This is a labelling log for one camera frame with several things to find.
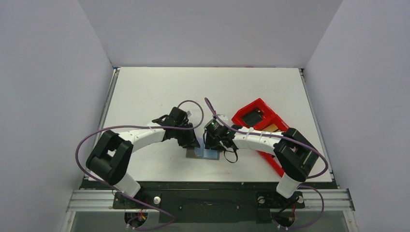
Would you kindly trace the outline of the grey card holder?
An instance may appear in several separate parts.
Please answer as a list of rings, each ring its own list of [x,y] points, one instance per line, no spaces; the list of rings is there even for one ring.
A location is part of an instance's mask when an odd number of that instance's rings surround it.
[[[186,150],[186,158],[200,160],[219,160],[220,155],[216,150],[205,149],[204,140],[197,138],[200,147],[189,148]]]

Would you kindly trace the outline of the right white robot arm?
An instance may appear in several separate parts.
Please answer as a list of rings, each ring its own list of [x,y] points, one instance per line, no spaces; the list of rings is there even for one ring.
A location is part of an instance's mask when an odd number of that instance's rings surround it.
[[[274,155],[284,171],[272,194],[278,206],[286,206],[292,200],[319,158],[312,144],[294,128],[285,132],[256,131],[238,125],[227,127],[212,119],[205,125],[205,134],[205,145],[209,149],[233,152],[249,149]]]

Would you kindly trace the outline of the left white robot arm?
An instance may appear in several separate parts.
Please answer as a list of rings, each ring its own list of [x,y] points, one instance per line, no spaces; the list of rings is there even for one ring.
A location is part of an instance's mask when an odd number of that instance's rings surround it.
[[[105,131],[88,157],[86,167],[126,194],[127,204],[138,208],[144,203],[144,194],[140,191],[141,185],[127,173],[131,155],[150,144],[170,139],[176,139],[184,149],[200,147],[188,113],[178,107],[173,107],[170,114],[152,120],[146,129],[120,133]]]

